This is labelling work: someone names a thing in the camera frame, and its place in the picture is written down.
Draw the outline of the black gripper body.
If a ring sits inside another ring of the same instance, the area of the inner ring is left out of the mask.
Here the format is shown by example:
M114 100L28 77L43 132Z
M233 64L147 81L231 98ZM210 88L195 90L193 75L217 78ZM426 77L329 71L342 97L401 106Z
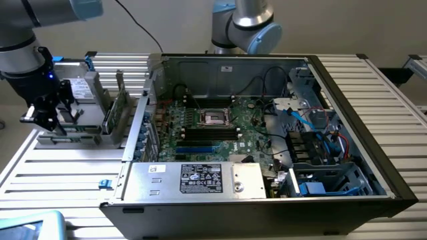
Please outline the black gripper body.
M54 67L43 65L39 69L26 73L0 72L16 94L24 99L28 106L42 103L58 104L60 80Z

